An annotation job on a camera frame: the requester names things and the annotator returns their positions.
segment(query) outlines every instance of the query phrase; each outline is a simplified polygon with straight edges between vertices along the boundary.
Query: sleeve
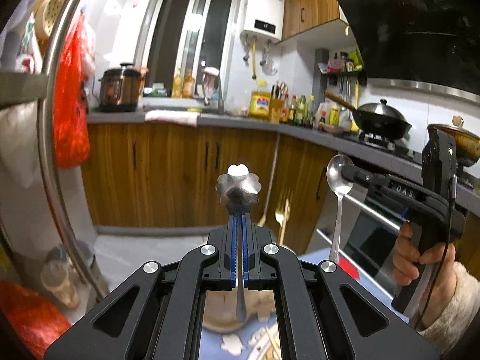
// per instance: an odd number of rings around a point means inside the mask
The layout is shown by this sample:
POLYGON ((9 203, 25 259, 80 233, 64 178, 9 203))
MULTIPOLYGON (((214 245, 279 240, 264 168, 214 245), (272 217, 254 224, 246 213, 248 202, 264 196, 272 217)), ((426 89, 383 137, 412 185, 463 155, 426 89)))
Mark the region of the sleeve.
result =
POLYGON ((480 307, 480 283, 459 262, 454 264, 457 287, 442 315, 428 329, 419 333, 439 353, 454 347, 469 327, 480 307))

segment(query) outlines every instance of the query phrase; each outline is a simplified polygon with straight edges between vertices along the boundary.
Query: wok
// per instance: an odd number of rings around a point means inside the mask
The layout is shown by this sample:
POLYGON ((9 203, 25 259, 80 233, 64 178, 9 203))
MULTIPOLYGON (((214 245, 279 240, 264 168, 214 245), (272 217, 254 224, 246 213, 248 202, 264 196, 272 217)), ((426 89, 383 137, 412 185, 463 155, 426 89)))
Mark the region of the wok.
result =
POLYGON ((367 134, 380 135, 390 140, 402 139, 412 128, 405 117, 395 108, 387 105, 387 100, 378 103, 367 103, 355 108, 341 97, 325 92, 325 97, 351 110, 357 126, 367 134))
POLYGON ((458 126, 448 126, 446 124, 429 124, 427 130, 429 135, 435 129, 446 132, 455 139, 457 147, 457 162, 464 167, 471 167, 476 164, 480 158, 480 138, 465 130, 463 127, 463 119, 458 126))

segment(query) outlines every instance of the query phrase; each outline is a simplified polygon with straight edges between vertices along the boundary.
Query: water heater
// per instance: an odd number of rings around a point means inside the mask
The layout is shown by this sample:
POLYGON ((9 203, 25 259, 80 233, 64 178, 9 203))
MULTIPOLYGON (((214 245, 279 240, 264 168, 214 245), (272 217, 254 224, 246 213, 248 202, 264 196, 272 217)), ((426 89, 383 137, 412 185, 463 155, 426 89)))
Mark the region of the water heater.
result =
POLYGON ((248 0, 242 34, 279 42, 282 40, 284 8, 285 0, 248 0))

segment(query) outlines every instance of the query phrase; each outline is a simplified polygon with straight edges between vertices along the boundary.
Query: black wok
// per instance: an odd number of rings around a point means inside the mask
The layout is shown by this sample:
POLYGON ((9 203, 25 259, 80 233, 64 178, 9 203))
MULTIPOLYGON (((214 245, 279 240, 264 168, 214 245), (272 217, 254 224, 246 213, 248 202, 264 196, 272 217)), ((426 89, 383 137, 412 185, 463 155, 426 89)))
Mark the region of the black wok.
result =
POLYGON ((366 134, 380 135, 390 140, 399 140, 412 128, 412 125, 405 121, 405 118, 399 111, 386 105, 387 101, 385 99, 381 99, 380 104, 367 103, 357 109, 333 93, 326 91, 325 97, 351 110, 353 120, 358 128, 366 134))

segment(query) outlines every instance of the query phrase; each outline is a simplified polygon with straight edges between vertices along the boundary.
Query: window frame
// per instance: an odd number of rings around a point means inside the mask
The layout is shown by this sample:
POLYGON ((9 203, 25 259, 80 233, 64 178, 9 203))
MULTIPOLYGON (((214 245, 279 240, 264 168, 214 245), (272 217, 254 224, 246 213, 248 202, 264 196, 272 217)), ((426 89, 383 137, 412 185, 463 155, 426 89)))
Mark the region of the window frame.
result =
MULTIPOLYGON (((153 42, 153 36, 155 33, 155 26, 157 25, 158 16, 160 14, 160 8, 162 7, 163 3, 164 3, 164 0, 158 0, 157 4, 155 5, 155 8, 152 14, 152 19, 150 21, 149 30, 146 37, 145 48, 143 50, 142 66, 147 66, 148 64, 148 59, 150 57, 150 51, 151 51, 152 42, 153 42)), ((198 32, 197 44, 195 47, 195 55, 193 59, 193 71, 192 71, 192 76, 195 78, 197 77, 197 73, 198 73, 200 51, 202 49, 202 40, 205 32, 205 25, 208 17, 208 12, 210 9, 210 3, 211 3, 211 0, 206 0, 205 2, 205 7, 203 9, 204 14, 202 18, 202 26, 200 28, 200 31, 198 32)), ((188 7, 187 7, 187 14, 185 15, 183 26, 182 26, 180 41, 178 43, 175 70, 172 72, 172 74, 175 74, 178 68, 182 69, 182 58, 183 58, 183 52, 185 49, 187 33, 188 33, 188 30, 185 27, 185 21, 186 21, 187 15, 192 13, 194 4, 195 4, 195 0, 189 1, 188 7)), ((233 42, 234 42, 235 27, 236 27, 235 23, 237 21, 236 15, 238 12, 238 4, 239 4, 239 0, 232 0, 230 3, 229 18, 227 21, 225 40, 224 40, 223 50, 222 50, 222 59, 220 62, 220 79, 222 81, 222 91, 223 91, 222 94, 224 98, 226 96, 227 89, 228 89, 228 79, 230 75, 231 57, 233 53, 233 42)))

